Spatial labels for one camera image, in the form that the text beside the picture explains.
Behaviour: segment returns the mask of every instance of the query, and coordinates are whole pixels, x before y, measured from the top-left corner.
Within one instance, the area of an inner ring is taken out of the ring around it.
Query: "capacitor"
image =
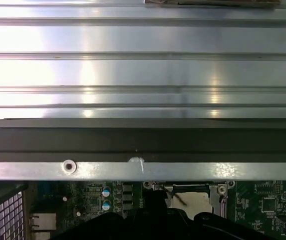
[[[108,211],[111,208],[111,201],[110,200],[105,200],[102,204],[102,209],[104,211]]]
[[[82,216],[86,211],[86,208],[84,206],[75,206],[74,207],[74,214],[76,217]]]
[[[109,197],[111,195],[111,188],[108,186],[104,187],[102,191],[102,195],[105,198]]]
[[[72,194],[71,193],[67,193],[62,197],[63,202],[67,202],[68,200],[70,200],[72,198]]]

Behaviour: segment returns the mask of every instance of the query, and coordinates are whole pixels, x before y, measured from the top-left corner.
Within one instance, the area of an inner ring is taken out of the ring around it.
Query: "metal panel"
[[[57,117],[286,118],[286,0],[0,0],[0,119]]]
[[[224,181],[286,180],[286,163],[115,163],[79,162],[76,172],[64,171],[60,162],[2,162],[0,180],[70,181]]]

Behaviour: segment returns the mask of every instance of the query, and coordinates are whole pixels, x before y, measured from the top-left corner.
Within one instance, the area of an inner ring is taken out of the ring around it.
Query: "metal grille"
[[[0,240],[24,239],[23,201],[19,192],[0,205]]]

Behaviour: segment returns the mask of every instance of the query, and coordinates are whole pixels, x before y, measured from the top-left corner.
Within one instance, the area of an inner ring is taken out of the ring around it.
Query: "screw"
[[[236,185],[235,181],[229,181],[227,184],[228,184],[228,189],[232,189]]]
[[[221,194],[224,194],[226,192],[225,187],[224,186],[218,187],[218,192],[221,193]]]
[[[63,170],[68,174],[73,174],[77,170],[77,164],[73,160],[65,160],[63,162]]]

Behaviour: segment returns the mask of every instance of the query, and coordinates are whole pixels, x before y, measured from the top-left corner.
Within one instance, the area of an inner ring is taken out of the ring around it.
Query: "motherboard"
[[[56,227],[62,233],[105,212],[126,217],[129,210],[144,207],[144,193],[155,187],[169,193],[168,207],[183,206],[187,215],[213,209],[236,223],[286,240],[286,181],[53,182],[50,196],[46,192],[40,197],[53,197],[60,202]]]

